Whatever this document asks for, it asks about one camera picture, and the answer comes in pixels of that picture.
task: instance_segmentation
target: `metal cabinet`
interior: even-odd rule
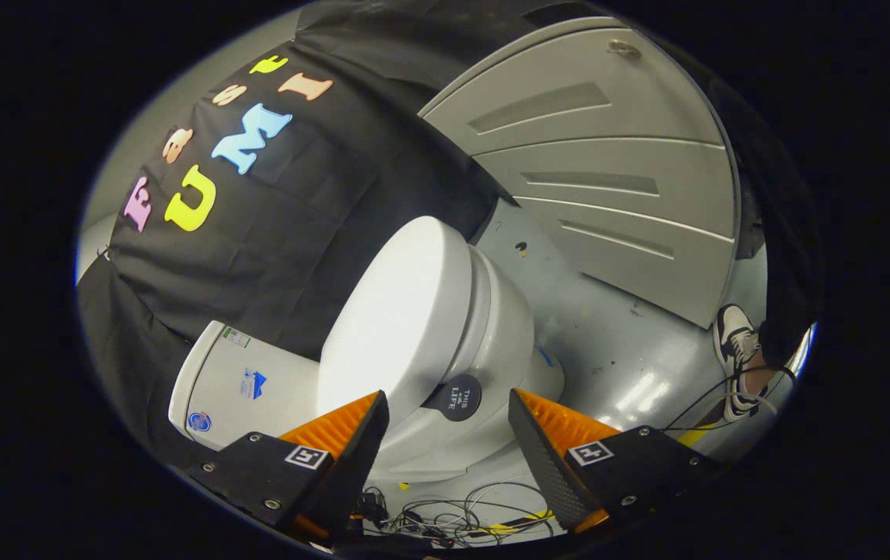
[[[720,125],[658,46],[616,20],[587,25],[526,36],[420,114],[581,272],[708,327],[739,223]]]

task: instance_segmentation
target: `foot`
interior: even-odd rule
[[[715,354],[722,364],[725,376],[740,373],[736,378],[729,380],[727,390],[730,396],[725,397],[724,417],[726,421],[736,422],[738,419],[753,415],[759,408],[759,401],[755,398],[744,398],[740,394],[747,394],[743,369],[759,352],[759,334],[753,327],[743,310],[737,305],[726,305],[719,309],[718,318],[715,321]],[[766,387],[759,391],[759,396],[766,396]]]

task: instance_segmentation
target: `sneaker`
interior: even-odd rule
[[[715,319],[714,340],[715,355],[718,355],[718,361],[721,362],[727,378],[741,373],[750,358],[759,351],[759,334],[737,305],[726,305],[719,309],[718,318]],[[743,376],[729,380],[727,389],[729,393],[746,393]],[[768,387],[759,391],[759,396],[765,397],[766,389]],[[748,400],[737,394],[730,394],[725,398],[725,419],[736,422],[747,415],[753,415],[758,407],[759,401],[755,398]]]

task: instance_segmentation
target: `white toilet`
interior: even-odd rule
[[[389,426],[371,481],[442,481],[512,442],[512,387],[549,400],[562,366],[534,347],[524,295],[430,216],[380,249],[310,361],[211,322],[176,380],[168,415],[220,450],[251,430],[280,436],[375,390]]]

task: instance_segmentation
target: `toilet seat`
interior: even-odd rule
[[[317,414],[375,390],[386,393],[389,429],[419,408],[456,355],[472,267],[462,235],[431,216],[393,234],[324,342]]]

